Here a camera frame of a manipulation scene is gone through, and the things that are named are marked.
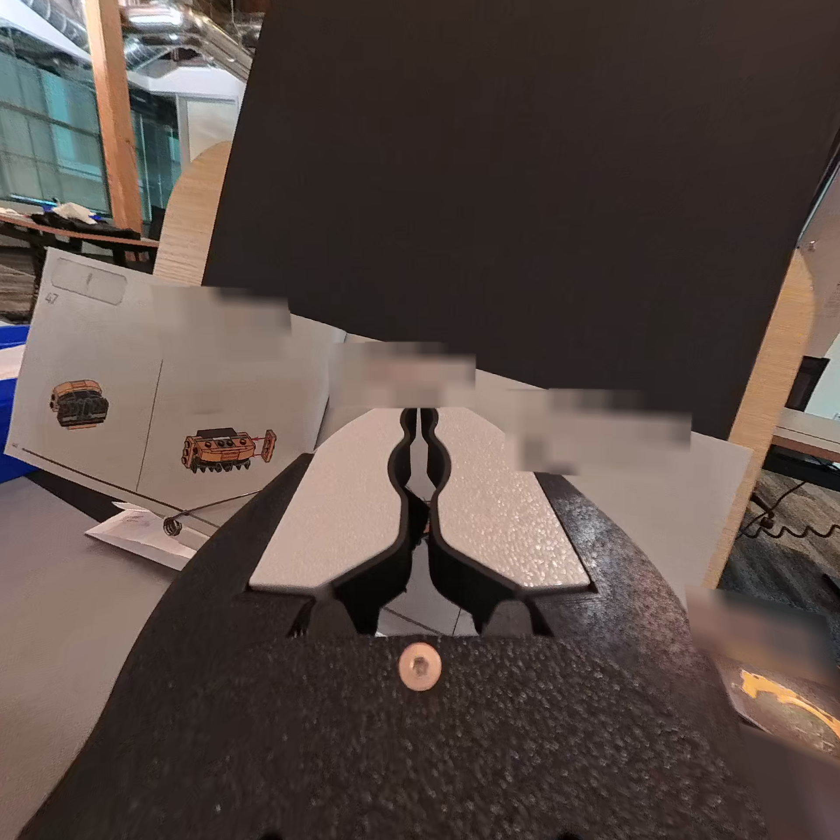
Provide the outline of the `black cloth pile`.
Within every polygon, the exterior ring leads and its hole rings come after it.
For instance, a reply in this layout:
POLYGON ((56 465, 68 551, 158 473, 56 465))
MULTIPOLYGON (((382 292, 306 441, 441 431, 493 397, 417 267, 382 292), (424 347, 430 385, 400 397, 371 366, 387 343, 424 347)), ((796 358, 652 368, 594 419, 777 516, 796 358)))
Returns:
POLYGON ((111 238, 126 238, 140 240, 143 234, 131 228, 115 227, 102 221, 99 217, 74 218, 64 217, 49 210, 45 213, 32 213, 30 219, 33 223, 50 228, 62 229, 85 236, 106 236, 111 238))

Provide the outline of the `white paper sheets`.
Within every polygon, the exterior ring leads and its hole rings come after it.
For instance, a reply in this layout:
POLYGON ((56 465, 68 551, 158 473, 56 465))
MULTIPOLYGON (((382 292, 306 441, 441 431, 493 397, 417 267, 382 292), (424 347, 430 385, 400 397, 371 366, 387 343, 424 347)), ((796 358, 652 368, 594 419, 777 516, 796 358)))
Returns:
POLYGON ((113 505, 118 511, 85 531, 86 536, 173 571, 182 571, 208 540, 187 526, 172 537, 164 531, 163 518, 152 511, 122 501, 113 505))

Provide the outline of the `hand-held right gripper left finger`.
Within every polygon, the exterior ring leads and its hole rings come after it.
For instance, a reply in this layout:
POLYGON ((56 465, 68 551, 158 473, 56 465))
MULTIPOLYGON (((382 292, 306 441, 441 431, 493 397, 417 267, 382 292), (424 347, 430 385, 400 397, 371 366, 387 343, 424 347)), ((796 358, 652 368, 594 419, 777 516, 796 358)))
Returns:
POLYGON ((249 578, 257 592, 321 595, 403 552, 413 411, 375 408, 318 447, 249 578))

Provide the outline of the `lego instruction booklet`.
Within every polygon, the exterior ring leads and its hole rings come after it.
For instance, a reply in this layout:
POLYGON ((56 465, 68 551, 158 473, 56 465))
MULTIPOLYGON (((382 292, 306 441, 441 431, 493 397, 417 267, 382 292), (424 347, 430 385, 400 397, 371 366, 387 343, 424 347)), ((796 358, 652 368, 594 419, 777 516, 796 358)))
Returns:
POLYGON ((678 596, 706 575, 751 456, 687 422, 566 406, 467 360, 397 353, 290 315, 49 249, 5 454, 148 508, 262 490, 375 408, 464 407, 519 471, 570 463, 678 596), (525 455, 526 433, 549 455, 525 455))

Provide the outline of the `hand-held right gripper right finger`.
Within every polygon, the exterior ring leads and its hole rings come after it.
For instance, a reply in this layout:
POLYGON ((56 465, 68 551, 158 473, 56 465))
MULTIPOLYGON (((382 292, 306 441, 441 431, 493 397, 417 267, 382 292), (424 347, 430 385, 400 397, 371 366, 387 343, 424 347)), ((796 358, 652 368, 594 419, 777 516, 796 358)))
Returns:
POLYGON ((446 596, 585 592, 591 577, 537 477, 511 466, 506 436, 464 407, 423 410, 428 567, 446 596))

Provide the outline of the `printed plastic bag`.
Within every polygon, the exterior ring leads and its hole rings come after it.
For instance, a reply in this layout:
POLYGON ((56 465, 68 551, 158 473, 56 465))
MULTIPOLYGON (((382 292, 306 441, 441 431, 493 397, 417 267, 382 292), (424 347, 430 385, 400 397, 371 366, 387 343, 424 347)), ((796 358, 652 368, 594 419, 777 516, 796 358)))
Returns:
POLYGON ((715 665, 741 719, 778 738, 839 759, 838 688, 717 657, 715 665))

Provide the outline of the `wooden background table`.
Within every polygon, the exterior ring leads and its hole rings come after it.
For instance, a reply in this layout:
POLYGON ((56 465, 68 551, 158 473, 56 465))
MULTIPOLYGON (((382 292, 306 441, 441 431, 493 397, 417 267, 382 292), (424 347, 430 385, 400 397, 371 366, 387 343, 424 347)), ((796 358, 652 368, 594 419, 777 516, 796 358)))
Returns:
POLYGON ((154 273, 159 242, 147 238, 125 238, 105 235, 102 232, 86 232, 67 227, 39 224, 31 217, 1 213, 1 234, 25 242, 31 252, 34 268, 41 271, 47 257, 47 249, 65 250, 80 255, 83 246, 109 251, 114 265, 154 273))

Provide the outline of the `wooden pillar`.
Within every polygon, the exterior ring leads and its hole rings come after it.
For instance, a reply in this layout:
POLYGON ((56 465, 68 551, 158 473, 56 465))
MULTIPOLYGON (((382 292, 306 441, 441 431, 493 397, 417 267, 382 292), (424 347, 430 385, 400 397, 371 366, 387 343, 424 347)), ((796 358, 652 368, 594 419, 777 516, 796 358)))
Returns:
POLYGON ((141 231, 143 208, 117 1, 83 3, 113 222, 141 231))

